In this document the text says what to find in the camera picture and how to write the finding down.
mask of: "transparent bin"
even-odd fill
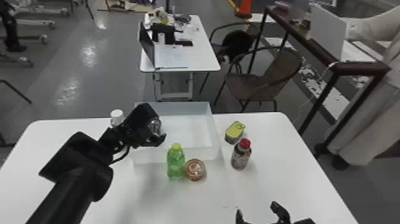
[[[180,143],[185,159],[214,160],[221,148],[208,102],[149,102],[160,116],[165,141],[159,147],[139,147],[130,155],[135,163],[165,163],[167,151]]]

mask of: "green plastic bottle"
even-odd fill
[[[170,179],[180,179],[185,173],[185,155],[179,143],[172,144],[167,153],[168,171]]]

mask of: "orange cone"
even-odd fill
[[[235,16],[239,18],[251,18],[251,0],[242,0],[239,11],[235,12]]]

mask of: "red bottle cap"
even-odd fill
[[[240,147],[242,148],[250,148],[250,144],[251,142],[247,138],[242,138],[239,143]]]

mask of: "bottle label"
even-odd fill
[[[176,170],[176,171],[178,171],[178,170],[180,170],[180,167],[179,167],[179,166],[176,166],[176,165],[171,165],[171,166],[170,166],[170,169],[171,169],[171,170]]]

